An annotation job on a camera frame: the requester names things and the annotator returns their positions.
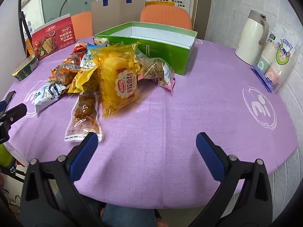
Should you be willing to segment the white blue snack bag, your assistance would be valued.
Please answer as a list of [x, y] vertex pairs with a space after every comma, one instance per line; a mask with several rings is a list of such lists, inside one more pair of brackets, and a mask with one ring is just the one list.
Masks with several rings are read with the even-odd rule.
[[34, 95], [35, 111], [39, 113], [52, 105], [60, 98], [65, 89], [64, 85], [58, 84], [54, 80], [48, 81]]

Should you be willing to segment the orange brown snack pack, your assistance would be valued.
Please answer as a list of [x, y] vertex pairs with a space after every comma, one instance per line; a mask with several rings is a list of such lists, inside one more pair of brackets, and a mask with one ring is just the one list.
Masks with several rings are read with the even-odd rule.
[[51, 70], [50, 80], [55, 81], [58, 84], [69, 85], [72, 83], [76, 74], [81, 70], [81, 67], [72, 62], [61, 63], [55, 69]]

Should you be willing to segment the brown dried meat pack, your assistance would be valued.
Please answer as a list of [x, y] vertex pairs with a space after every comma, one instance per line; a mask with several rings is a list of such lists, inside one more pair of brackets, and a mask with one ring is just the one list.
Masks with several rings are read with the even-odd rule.
[[88, 133], [96, 133], [98, 142], [103, 132], [98, 121], [98, 96], [95, 92], [81, 92], [71, 112], [71, 120], [65, 132], [65, 142], [81, 142]]

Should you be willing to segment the yellow chips bag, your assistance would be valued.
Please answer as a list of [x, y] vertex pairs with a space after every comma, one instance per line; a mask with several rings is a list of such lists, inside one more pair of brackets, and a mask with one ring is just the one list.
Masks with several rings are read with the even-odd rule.
[[81, 68], [74, 77], [68, 94], [78, 94], [96, 91], [99, 86], [99, 75], [97, 65]]

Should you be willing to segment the yellow cake snack pack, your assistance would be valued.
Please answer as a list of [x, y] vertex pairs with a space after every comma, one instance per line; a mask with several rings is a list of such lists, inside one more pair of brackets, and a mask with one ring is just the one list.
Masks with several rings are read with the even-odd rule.
[[114, 44], [92, 49], [98, 60], [103, 116], [108, 116], [138, 99], [135, 52], [138, 43]]

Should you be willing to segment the pink edged nut pack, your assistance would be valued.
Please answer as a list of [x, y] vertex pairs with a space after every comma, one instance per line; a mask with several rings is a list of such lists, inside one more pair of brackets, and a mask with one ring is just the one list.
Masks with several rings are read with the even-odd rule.
[[140, 50], [135, 56], [137, 80], [151, 80], [156, 85], [168, 89], [171, 93], [175, 85], [175, 72], [162, 58], [148, 58]]

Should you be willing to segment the red peanut snack bag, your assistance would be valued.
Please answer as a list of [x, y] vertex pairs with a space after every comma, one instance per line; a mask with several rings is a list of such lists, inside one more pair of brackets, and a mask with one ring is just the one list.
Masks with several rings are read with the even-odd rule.
[[87, 45], [87, 42], [77, 43], [73, 48], [71, 56], [81, 60], [83, 56], [87, 53]]

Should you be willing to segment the green instant noodle bowl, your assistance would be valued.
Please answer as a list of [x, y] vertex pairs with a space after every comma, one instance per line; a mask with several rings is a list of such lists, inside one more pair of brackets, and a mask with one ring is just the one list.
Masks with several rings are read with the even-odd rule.
[[22, 81], [37, 68], [37, 58], [33, 54], [22, 61], [12, 73], [17, 80]]

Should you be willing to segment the red cracker box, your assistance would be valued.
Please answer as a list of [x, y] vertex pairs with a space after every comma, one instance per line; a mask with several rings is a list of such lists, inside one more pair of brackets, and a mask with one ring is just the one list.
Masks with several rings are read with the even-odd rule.
[[39, 61], [75, 42], [70, 14], [60, 16], [36, 28], [32, 35], [33, 50]]

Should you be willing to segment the left orange chair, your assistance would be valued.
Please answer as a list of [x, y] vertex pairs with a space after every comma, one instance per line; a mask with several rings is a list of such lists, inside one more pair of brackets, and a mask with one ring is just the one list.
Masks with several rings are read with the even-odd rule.
[[92, 14], [90, 11], [71, 16], [76, 40], [93, 36]]

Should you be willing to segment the orange chair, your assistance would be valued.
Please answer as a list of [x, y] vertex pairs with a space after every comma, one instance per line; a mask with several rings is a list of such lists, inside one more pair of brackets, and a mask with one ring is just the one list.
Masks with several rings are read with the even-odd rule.
[[92, 14], [90, 11], [71, 16], [76, 40], [93, 36]]
[[192, 30], [192, 21], [186, 10], [167, 5], [146, 6], [140, 15], [140, 22], [163, 24]]

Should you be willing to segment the brown cardboard sheet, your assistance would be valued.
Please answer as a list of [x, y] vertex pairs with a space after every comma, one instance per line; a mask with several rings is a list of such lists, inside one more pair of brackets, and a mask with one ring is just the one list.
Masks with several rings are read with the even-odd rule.
[[145, 8], [145, 0], [108, 0], [107, 5], [103, 1], [91, 4], [93, 34], [103, 32], [112, 27], [128, 22], [139, 22], [142, 10]]

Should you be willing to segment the paper cups pack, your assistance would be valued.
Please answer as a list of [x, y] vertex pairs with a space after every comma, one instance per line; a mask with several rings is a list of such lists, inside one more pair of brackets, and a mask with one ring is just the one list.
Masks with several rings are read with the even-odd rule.
[[252, 70], [268, 92], [284, 83], [298, 61], [301, 39], [281, 24], [270, 33], [265, 48]]

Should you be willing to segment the white thermos jug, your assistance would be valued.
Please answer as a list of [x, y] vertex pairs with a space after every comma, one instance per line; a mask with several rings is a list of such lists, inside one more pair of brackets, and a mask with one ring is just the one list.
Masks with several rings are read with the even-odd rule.
[[266, 21], [266, 16], [251, 10], [235, 50], [236, 56], [245, 63], [254, 66], [265, 47], [268, 34], [269, 24]]

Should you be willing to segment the green open gift box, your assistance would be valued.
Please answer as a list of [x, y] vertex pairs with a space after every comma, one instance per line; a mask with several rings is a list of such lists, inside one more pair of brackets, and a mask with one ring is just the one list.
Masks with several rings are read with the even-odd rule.
[[139, 43], [139, 50], [149, 58], [166, 60], [179, 75], [185, 75], [197, 32], [169, 25], [128, 22], [95, 34], [110, 43]]

